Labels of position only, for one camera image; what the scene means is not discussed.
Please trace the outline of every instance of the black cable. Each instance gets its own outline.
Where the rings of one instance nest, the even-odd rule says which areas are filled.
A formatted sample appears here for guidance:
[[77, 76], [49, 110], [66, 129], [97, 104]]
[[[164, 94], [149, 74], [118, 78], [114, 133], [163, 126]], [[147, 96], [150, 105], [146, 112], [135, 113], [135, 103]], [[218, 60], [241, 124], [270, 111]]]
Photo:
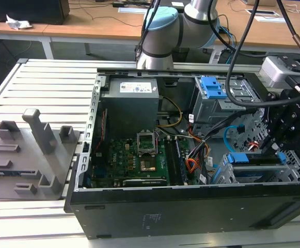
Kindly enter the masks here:
[[13, 59], [15, 60], [15, 62], [17, 62], [17, 59], [14, 57], [14, 55], [12, 54], [12, 52], [7, 48], [7, 46], [4, 44], [3, 40], [0, 38], [1, 43], [3, 44], [3, 46], [5, 47], [5, 49], [9, 52], [9, 54], [11, 54], [11, 56], [13, 57]]
[[197, 153], [201, 150], [202, 147], [204, 147], [204, 143], [205, 141], [213, 136], [214, 134], [218, 133], [222, 128], [225, 128], [229, 125], [231, 125], [231, 123], [243, 116], [243, 115], [248, 115], [248, 114], [254, 114], [257, 111], [256, 108], [252, 108], [252, 109], [248, 109], [248, 110], [243, 110], [243, 111], [238, 111], [233, 113], [232, 115], [226, 117], [225, 119], [219, 121], [217, 124], [215, 124], [206, 134], [205, 136], [202, 138], [202, 142], [200, 142], [195, 149], [189, 154], [190, 158], [195, 158]]
[[155, 14], [156, 14], [156, 12], [157, 12], [157, 10], [158, 10], [158, 8], [159, 8], [159, 5], [160, 5], [161, 0], [156, 0], [156, 3], [157, 3], [157, 4], [154, 6], [154, 10], [153, 10], [153, 12], [152, 12], [152, 14], [151, 14], [151, 17], [150, 17], [150, 20], [149, 20], [148, 25], [146, 25], [148, 14], [149, 14], [149, 12], [150, 12], [150, 9], [153, 7], [154, 2], [155, 2], [155, 0], [151, 0], [150, 6], [149, 6], [149, 8], [148, 8], [148, 11], [146, 12], [146, 15], [145, 15], [145, 18], [144, 18], [144, 21], [143, 21], [142, 31], [144, 31], [144, 32], [142, 33], [142, 36], [141, 36], [141, 38], [140, 38], [140, 41], [139, 41], [139, 43], [138, 43], [138, 45], [137, 45], [137, 47], [136, 47], [136, 50], [135, 50], [135, 58], [136, 58], [136, 61], [137, 61], [137, 59], [138, 59], [138, 58], [137, 58], [138, 52], [139, 52], [139, 50], [140, 50], [140, 49], [142, 48], [142, 46], [143, 46], [144, 40], [145, 40], [145, 38], [146, 38], [146, 36], [147, 36], [147, 34], [148, 34], [148, 31], [149, 31], [149, 26], [151, 25], [152, 20], [153, 20]]
[[227, 20], [227, 30], [228, 30], [228, 32], [230, 32], [229, 31], [229, 20], [228, 20], [228, 17], [225, 14], [219, 14], [217, 17], [225, 17], [226, 18], [226, 20]]
[[[210, 0], [209, 4], [208, 4], [208, 10], [207, 10], [207, 18], [208, 18], [208, 23], [210, 25], [210, 28], [212, 30], [212, 32], [215, 34], [215, 36], [227, 47], [229, 48], [231, 51], [235, 52], [236, 49], [229, 45], [223, 38], [222, 36], [216, 31], [213, 23], [212, 23], [212, 19], [211, 19], [211, 8], [212, 8], [212, 5], [213, 5], [213, 2], [214, 0]], [[246, 57], [254, 57], [254, 58], [265, 58], [267, 57], [267, 55], [252, 55], [252, 54], [247, 54], [247, 53], [240, 53], [240, 55], [243, 55], [243, 56], [246, 56]]]
[[300, 102], [300, 96], [296, 97], [296, 98], [292, 98], [292, 99], [285, 99], [285, 100], [278, 100], [278, 101], [269, 101], [269, 102], [242, 102], [242, 101], [238, 101], [234, 95], [230, 92], [230, 77], [232, 74], [232, 70], [234, 67], [234, 64], [237, 60], [238, 57], [238, 53], [242, 48], [242, 45], [246, 39], [246, 36], [250, 30], [250, 27], [252, 25], [252, 22], [254, 20], [254, 16], [256, 14], [257, 8], [259, 6], [259, 2], [260, 0], [256, 0], [254, 3], [254, 7], [253, 10], [251, 12], [251, 15], [248, 19], [245, 31], [243, 33], [243, 36], [241, 38], [241, 41], [239, 42], [236, 51], [233, 55], [232, 61], [230, 63], [229, 69], [228, 69], [228, 73], [227, 73], [227, 78], [226, 78], [226, 92], [227, 92], [227, 96], [230, 99], [230, 101], [238, 106], [243, 106], [243, 107], [256, 107], [256, 108], [260, 108], [260, 107], [272, 107], [272, 106], [282, 106], [282, 105], [291, 105], [291, 104], [295, 104], [295, 103], [299, 103]]
[[289, 28], [289, 30], [291, 32], [291, 35], [292, 36], [296, 35], [296, 32], [295, 32], [295, 30], [294, 30], [294, 28], [292, 26], [292, 23], [290, 21], [290, 18], [288, 16], [288, 14], [285, 11], [285, 8], [284, 8], [284, 5], [283, 5], [282, 1], [281, 0], [276, 0], [276, 2], [278, 4], [280, 12], [282, 12], [282, 16], [284, 17], [284, 20], [285, 20], [285, 22], [286, 22], [286, 24], [287, 24], [287, 26], [288, 26], [288, 28]]

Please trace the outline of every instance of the blue plastic latch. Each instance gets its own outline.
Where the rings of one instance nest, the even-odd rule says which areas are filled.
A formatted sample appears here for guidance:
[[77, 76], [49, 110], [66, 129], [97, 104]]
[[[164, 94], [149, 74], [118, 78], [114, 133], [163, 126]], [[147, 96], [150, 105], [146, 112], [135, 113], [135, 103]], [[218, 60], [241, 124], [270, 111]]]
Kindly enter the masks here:
[[207, 92], [208, 99], [227, 98], [227, 94], [221, 89], [221, 84], [213, 76], [202, 76], [201, 86]]
[[280, 159], [280, 161], [281, 161], [282, 164], [286, 164], [286, 156], [285, 156], [285, 154], [283, 152], [280, 151], [277, 154], [277, 156]]
[[235, 163], [248, 163], [248, 157], [244, 152], [232, 152], [230, 153]]
[[228, 155], [227, 155], [227, 158], [228, 158], [228, 162], [229, 162], [229, 163], [233, 163], [233, 162], [234, 162], [234, 159], [233, 159], [233, 157], [232, 157], [231, 154], [228, 154]]

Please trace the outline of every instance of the paper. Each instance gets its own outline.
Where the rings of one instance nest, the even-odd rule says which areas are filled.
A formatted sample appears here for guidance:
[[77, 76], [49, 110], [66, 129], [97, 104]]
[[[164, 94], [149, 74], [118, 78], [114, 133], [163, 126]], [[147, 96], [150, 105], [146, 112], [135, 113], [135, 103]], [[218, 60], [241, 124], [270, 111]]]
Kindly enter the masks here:
[[151, 83], [122, 82], [120, 84], [121, 93], [152, 93]]
[[182, 2], [171, 2], [171, 4], [176, 7], [184, 7], [184, 4]]
[[29, 23], [29, 21], [18, 21], [15, 19], [10, 18], [8, 15], [6, 15], [7, 23], [10, 28], [13, 28], [15, 30], [24, 29], [24, 28], [30, 28], [32, 27]]
[[138, 8], [119, 8], [120, 13], [132, 13], [132, 14], [145, 14], [148, 9], [138, 9]]
[[254, 17], [258, 22], [276, 22], [276, 23], [285, 23], [285, 19], [283, 17]]

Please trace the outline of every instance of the white table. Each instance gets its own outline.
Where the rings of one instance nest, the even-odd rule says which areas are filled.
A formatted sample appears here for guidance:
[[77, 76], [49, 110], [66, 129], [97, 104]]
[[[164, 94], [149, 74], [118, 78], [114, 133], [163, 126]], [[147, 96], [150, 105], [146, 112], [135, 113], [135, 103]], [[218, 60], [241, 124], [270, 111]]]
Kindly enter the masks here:
[[[0, 121], [14, 120], [26, 127], [21, 114], [28, 107], [42, 113], [40, 119], [52, 128], [72, 125], [84, 132], [97, 67], [135, 68], [132, 62], [30, 59], [16, 64], [0, 86]], [[227, 70], [225, 65], [175, 64], [176, 68], [204, 67]], [[258, 66], [237, 66], [237, 70], [256, 72]], [[78, 145], [74, 160], [80, 152]], [[61, 200], [0, 201], [0, 247], [298, 247], [300, 216], [277, 230], [221, 232], [215, 234], [87, 240], [74, 214]]]

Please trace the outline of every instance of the black computer tower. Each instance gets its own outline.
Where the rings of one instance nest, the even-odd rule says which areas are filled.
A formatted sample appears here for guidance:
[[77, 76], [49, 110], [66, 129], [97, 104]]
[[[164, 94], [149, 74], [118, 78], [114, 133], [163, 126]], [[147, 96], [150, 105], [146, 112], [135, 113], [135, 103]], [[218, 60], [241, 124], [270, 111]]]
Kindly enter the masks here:
[[0, 0], [0, 22], [8, 15], [19, 21], [61, 25], [68, 13], [68, 0]]

